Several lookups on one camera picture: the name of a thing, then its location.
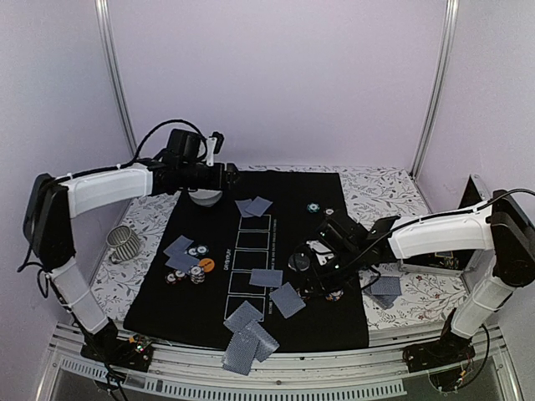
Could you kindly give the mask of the blue card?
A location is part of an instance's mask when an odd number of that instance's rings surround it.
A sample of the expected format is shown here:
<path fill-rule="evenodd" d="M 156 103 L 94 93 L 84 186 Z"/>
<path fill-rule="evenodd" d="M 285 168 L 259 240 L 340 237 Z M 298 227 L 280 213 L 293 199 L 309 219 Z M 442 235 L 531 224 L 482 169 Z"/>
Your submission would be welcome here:
<path fill-rule="evenodd" d="M 184 254 L 192 244 L 193 240 L 179 236 L 164 250 L 164 254 L 168 257 Z"/>
<path fill-rule="evenodd" d="M 247 208 L 252 203 L 252 199 L 246 199 L 246 200 L 235 200 L 235 204 L 237 206 L 237 209 L 243 218 L 253 217 L 253 214 L 247 211 Z"/>

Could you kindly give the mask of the black dealer button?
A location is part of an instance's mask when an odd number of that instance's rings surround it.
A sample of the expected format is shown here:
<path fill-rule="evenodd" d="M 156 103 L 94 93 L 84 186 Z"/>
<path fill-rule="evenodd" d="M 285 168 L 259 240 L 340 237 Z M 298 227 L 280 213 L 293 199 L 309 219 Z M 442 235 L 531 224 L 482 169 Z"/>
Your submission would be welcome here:
<path fill-rule="evenodd" d="M 288 267 L 294 272 L 305 272 L 311 266 L 311 261 L 305 253 L 296 252 L 288 258 Z"/>

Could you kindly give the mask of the blue playing card deck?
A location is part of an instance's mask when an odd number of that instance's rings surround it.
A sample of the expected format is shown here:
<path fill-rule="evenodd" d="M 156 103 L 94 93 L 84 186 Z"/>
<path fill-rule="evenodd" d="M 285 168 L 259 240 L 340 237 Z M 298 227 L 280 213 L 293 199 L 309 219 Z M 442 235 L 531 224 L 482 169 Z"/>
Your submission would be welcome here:
<path fill-rule="evenodd" d="M 391 309 L 395 301 L 402 295 L 400 278 L 393 276 L 372 277 L 363 292 L 379 307 Z"/>

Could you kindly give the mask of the teal chip stack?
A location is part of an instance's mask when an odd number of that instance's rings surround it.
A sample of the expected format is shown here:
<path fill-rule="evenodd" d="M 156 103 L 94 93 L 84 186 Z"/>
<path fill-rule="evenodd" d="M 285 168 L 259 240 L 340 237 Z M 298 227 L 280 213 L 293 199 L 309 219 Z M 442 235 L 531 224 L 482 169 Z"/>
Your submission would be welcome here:
<path fill-rule="evenodd" d="M 307 204 L 308 213 L 318 213 L 320 211 L 320 205 L 314 202 Z"/>

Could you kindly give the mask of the spread teal poker chips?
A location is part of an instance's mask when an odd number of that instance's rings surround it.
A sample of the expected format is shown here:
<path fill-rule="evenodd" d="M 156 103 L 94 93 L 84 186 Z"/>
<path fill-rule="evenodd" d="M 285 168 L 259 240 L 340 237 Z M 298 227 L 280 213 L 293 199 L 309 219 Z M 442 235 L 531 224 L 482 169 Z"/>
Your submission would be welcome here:
<path fill-rule="evenodd" d="M 186 250 L 186 253 L 187 253 L 189 256 L 194 256 L 194 257 L 197 257 L 197 256 L 204 256 L 204 255 L 206 255 L 208 252 L 209 252 L 209 248 L 208 248 L 207 246 L 204 246 L 204 245 L 191 246 L 191 247 L 189 247 L 189 248 Z"/>

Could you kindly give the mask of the orange big blind button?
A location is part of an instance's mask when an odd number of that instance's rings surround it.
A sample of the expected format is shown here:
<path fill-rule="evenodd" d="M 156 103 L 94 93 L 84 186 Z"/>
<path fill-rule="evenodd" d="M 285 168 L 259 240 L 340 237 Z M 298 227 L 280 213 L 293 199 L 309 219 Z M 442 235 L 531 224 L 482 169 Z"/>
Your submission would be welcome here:
<path fill-rule="evenodd" d="M 198 266 L 205 272 L 212 272 L 216 266 L 216 263 L 211 258 L 203 258 L 199 261 Z"/>

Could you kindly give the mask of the orange chip pair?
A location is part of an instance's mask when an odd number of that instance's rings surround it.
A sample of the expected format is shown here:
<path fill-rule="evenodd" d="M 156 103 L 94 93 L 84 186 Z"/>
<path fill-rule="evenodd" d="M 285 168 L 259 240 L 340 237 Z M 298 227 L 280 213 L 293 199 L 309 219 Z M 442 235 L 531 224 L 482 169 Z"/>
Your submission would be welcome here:
<path fill-rule="evenodd" d="M 169 272 L 165 276 L 165 280 L 168 285 L 175 285 L 178 282 L 181 282 L 186 279 L 187 275 L 184 272 L 178 270 Z"/>

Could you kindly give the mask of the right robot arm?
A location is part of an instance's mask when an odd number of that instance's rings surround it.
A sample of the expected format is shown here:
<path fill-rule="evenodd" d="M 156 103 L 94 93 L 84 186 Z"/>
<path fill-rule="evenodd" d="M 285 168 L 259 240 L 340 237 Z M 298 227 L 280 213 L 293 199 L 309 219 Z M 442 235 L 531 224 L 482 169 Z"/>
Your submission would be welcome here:
<path fill-rule="evenodd" d="M 446 320 L 432 357 L 449 364 L 463 353 L 479 327 L 519 287 L 534 281 L 534 225 L 513 199 L 497 190 L 490 200 L 415 218 L 390 216 L 366 229 L 342 211 L 326 216 L 309 241 L 297 246 L 288 267 L 301 275 L 301 292 L 336 292 L 363 268 L 424 254 L 493 251 L 496 261 L 469 298 Z"/>

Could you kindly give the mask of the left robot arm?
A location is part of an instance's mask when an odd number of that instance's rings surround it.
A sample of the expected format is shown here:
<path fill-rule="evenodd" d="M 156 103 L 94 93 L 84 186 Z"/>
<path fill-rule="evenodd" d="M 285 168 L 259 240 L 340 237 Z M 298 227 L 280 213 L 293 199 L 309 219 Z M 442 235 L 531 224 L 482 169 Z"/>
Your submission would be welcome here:
<path fill-rule="evenodd" d="M 216 162 L 224 134 L 205 136 L 197 128 L 173 129 L 167 144 L 152 157 L 136 153 L 115 166 L 53 177 L 38 175 L 23 218 L 28 252 L 18 267 L 38 268 L 60 305 L 70 312 L 84 336 L 84 349 L 115 363 L 143 353 L 118 337 L 118 328 L 99 305 L 76 261 L 74 221 L 106 206 L 184 190 L 228 189 L 237 177 L 232 163 Z"/>

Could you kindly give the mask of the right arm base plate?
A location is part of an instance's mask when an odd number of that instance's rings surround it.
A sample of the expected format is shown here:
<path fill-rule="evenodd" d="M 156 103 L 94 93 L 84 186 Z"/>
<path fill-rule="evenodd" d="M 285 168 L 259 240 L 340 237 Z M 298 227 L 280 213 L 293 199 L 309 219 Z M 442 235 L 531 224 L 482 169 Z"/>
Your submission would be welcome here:
<path fill-rule="evenodd" d="M 468 360 L 476 355 L 471 339 L 461 338 L 450 332 L 439 339 L 415 343 L 402 350 L 402 359 L 409 372 L 419 372 Z"/>

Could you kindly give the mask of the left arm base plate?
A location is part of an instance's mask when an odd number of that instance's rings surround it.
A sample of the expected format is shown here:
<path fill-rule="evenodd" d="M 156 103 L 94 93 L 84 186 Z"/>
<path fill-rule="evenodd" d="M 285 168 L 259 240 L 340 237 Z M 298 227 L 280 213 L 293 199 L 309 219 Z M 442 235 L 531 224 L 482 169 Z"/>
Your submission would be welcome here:
<path fill-rule="evenodd" d="M 107 363 L 112 368 L 127 368 L 146 373 L 149 370 L 154 348 L 120 339 L 116 334 L 95 335 L 84 340 L 81 356 L 97 362 Z"/>

